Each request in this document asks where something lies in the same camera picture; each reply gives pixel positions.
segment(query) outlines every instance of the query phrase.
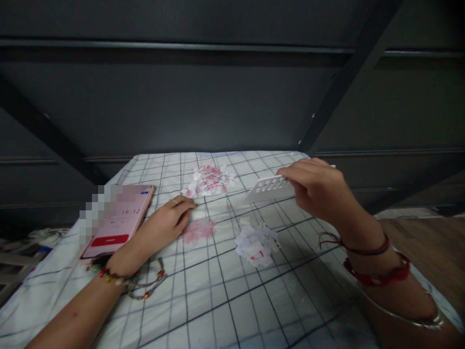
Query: red button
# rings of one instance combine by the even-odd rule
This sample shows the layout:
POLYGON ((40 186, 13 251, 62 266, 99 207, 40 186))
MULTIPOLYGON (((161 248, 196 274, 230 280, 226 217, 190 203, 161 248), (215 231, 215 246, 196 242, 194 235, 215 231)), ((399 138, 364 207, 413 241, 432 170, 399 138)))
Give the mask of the red button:
POLYGON ((129 235, 115 235, 111 237, 104 237, 104 238, 96 238, 92 241, 91 246, 107 246, 107 245, 115 245, 120 243, 125 243, 129 239, 129 235))

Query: left hand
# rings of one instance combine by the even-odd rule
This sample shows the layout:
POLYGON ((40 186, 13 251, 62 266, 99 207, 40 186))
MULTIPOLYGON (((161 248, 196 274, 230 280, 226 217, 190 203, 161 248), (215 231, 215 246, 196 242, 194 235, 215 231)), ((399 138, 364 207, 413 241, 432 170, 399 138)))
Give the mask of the left hand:
POLYGON ((168 246, 183 232, 195 203, 184 196, 169 200, 155 211, 139 228, 134 237, 121 247, 108 261, 112 272, 130 276, 153 254, 168 246))

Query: wrist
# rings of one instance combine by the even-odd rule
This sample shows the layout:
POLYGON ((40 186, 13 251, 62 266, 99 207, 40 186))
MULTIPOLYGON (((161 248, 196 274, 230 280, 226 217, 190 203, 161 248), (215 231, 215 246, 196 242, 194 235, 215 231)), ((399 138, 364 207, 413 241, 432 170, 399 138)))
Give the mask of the wrist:
POLYGON ((383 245, 385 237, 378 221, 357 203, 351 212, 334 224, 344 244, 356 250, 373 250, 383 245))
POLYGON ((120 276, 132 276, 152 256, 146 245, 139 242, 137 235, 117 250, 107 263, 111 272, 120 276))

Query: torn paper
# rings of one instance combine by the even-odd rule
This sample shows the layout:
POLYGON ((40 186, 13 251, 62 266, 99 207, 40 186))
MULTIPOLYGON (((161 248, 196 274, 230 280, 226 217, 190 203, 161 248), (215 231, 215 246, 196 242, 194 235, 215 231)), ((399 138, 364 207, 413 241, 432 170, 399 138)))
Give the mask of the torn paper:
POLYGON ((234 239, 237 254, 256 268, 259 265, 267 267, 272 264, 271 253, 279 251, 281 247, 278 234, 265 223, 254 228, 250 225, 250 217, 240 218, 239 225, 241 233, 234 239))
POLYGON ((188 198, 226 194, 226 186, 234 184, 234 173, 226 170, 226 165, 212 167, 206 165, 194 172, 194 180, 181 194, 188 198))

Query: silver bangle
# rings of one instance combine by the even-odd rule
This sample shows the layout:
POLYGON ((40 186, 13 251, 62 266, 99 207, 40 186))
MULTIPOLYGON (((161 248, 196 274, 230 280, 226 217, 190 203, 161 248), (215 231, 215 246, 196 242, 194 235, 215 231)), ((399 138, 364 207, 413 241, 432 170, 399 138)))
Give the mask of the silver bangle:
POLYGON ((421 328, 424 328, 424 329, 430 330, 430 331, 439 331, 441 329, 441 326, 444 324, 444 320, 441 317, 441 314, 439 312, 439 308, 437 307, 437 303, 434 300, 433 295, 431 294, 431 292, 429 292, 427 290, 425 290, 425 292, 430 295, 431 299, 434 302, 434 306, 436 308, 436 316, 434 317, 433 320, 413 320, 413 319, 409 319, 409 318, 402 317, 400 315, 394 314, 393 312, 390 312, 388 309, 383 308, 378 303, 376 303, 373 299, 371 299, 371 297, 369 295, 367 295, 367 293, 365 292, 365 290, 363 288, 361 288, 361 290, 362 290, 363 294, 365 295, 365 297, 368 298, 368 300, 371 303, 373 303, 379 310, 382 310, 384 313, 386 313, 388 315, 391 315, 392 317, 395 317, 395 318, 397 318, 399 320, 402 320, 403 322, 407 322, 407 323, 412 324, 414 326, 421 327, 421 328))

